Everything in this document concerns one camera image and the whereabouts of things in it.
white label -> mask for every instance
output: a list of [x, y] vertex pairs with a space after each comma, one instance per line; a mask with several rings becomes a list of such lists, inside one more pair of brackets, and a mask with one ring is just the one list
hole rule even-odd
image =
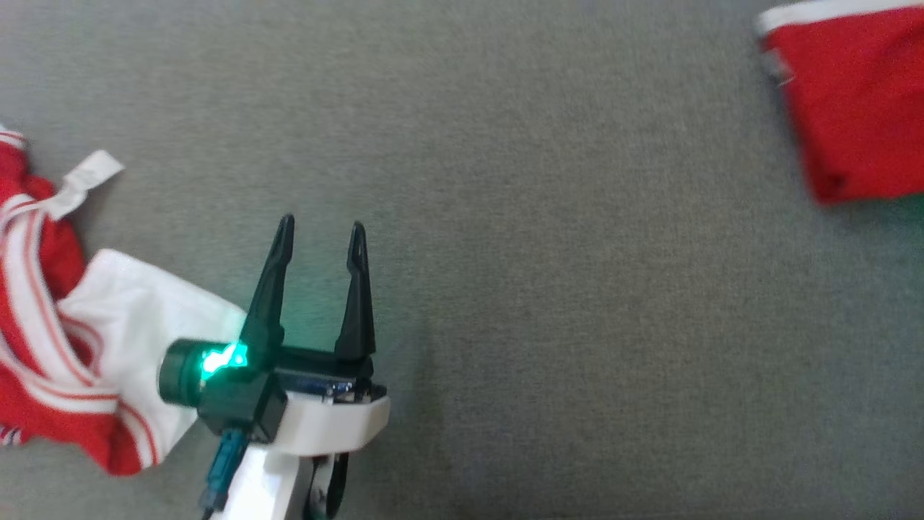
[[87, 190], [103, 184], [124, 168], [105, 150], [97, 150], [64, 176], [64, 185], [54, 197], [39, 204], [52, 220], [60, 220], [87, 200]]

glowing green led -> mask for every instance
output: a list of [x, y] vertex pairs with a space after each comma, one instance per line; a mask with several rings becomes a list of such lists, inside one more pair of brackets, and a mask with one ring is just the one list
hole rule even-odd
[[202, 355], [202, 380], [210, 378], [226, 366], [247, 366], [247, 345], [235, 341], [221, 351], [208, 351]]

gray fabric surface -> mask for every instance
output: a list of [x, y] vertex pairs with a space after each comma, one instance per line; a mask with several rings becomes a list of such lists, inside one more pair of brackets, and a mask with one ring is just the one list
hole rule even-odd
[[[920, 517], [924, 201], [810, 200], [773, 3], [10, 0], [0, 120], [128, 165], [88, 254], [238, 304], [294, 212], [292, 341], [366, 223], [395, 406], [345, 520]], [[198, 518], [214, 445], [3, 450], [0, 518]]]

cable connector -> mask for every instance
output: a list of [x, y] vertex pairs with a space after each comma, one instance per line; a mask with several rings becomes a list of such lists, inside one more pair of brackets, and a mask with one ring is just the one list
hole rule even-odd
[[248, 444], [248, 435], [242, 429], [229, 428], [222, 432], [221, 443], [215, 452], [209, 475], [205, 478], [207, 487], [199, 497], [199, 506], [205, 510], [205, 517], [211, 516], [212, 512], [222, 512], [225, 509], [231, 480], [244, 459]]

red and white garment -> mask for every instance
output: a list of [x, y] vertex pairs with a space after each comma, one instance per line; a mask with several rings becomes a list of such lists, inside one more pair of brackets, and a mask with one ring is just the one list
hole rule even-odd
[[85, 266], [65, 220], [37, 201], [22, 135], [0, 127], [0, 441], [78, 444], [106, 472], [160, 463], [195, 420], [157, 393], [179, 337], [231, 341], [244, 313], [116, 251]]
[[758, 18], [815, 196], [924, 192], [924, 0], [816, 0]]

